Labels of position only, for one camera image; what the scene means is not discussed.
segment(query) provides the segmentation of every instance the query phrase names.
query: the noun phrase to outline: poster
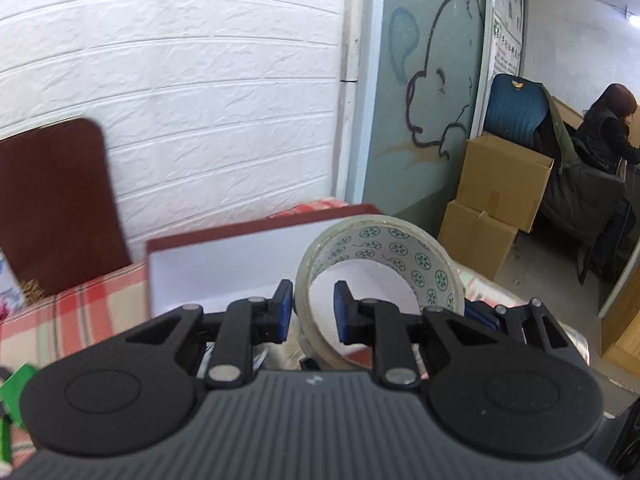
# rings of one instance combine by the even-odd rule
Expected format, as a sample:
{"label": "poster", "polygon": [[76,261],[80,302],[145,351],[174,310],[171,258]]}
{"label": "poster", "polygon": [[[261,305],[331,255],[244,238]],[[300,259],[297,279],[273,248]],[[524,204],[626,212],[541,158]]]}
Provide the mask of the poster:
{"label": "poster", "polygon": [[495,74],[518,75],[524,34],[523,0],[494,0],[492,60]]}
{"label": "poster", "polygon": [[494,54],[494,72],[496,74],[518,75],[522,54],[522,36],[516,38],[494,11],[494,30],[492,50]]}

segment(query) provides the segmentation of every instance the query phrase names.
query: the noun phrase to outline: floor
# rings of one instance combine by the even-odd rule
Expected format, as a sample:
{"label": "floor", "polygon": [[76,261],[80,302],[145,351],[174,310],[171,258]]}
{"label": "floor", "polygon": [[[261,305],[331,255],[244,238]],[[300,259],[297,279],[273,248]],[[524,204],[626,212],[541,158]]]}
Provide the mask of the floor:
{"label": "floor", "polygon": [[617,415],[640,394],[640,379],[600,358],[598,309],[612,286],[589,273],[580,285],[577,243],[545,219],[531,234],[519,233],[495,281],[523,300],[540,298],[560,321],[582,332],[589,342],[591,367],[605,397],[607,412]]}

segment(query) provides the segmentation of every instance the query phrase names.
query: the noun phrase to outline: blue office chair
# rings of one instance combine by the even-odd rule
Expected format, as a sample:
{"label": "blue office chair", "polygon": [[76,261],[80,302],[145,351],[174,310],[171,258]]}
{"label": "blue office chair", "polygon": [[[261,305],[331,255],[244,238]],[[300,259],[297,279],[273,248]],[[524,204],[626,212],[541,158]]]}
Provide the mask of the blue office chair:
{"label": "blue office chair", "polygon": [[527,148],[536,148],[536,129],[545,120],[549,103],[539,83],[497,74],[491,84],[484,129]]}

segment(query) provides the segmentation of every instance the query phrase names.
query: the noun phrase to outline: cardboard box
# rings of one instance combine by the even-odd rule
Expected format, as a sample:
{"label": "cardboard box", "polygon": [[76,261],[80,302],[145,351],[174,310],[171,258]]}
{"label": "cardboard box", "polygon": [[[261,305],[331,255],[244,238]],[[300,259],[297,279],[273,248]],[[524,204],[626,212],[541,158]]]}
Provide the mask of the cardboard box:
{"label": "cardboard box", "polygon": [[468,140],[456,200],[529,233],[553,163],[489,134]]}
{"label": "cardboard box", "polygon": [[438,241],[457,263],[495,278],[518,230],[453,200],[447,205]]}

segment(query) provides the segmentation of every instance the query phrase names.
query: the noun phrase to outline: doorframe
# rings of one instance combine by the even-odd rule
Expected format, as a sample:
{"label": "doorframe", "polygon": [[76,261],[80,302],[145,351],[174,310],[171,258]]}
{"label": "doorframe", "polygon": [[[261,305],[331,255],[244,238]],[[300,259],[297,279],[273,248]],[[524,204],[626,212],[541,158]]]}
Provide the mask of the doorframe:
{"label": "doorframe", "polygon": [[480,79],[478,81],[478,94],[476,95],[476,108],[474,118],[471,121],[469,139],[475,139],[480,135],[486,109],[489,104],[491,92],[491,72],[494,69],[495,52],[492,49],[494,36],[494,3],[495,0],[484,0],[484,42],[482,43],[482,61],[480,63]]}
{"label": "doorframe", "polygon": [[358,85],[353,111],[350,154],[346,171],[344,199],[353,204],[362,202],[364,180],[369,161],[373,113],[378,88],[378,69],[382,46],[382,19],[385,0],[364,0]]}

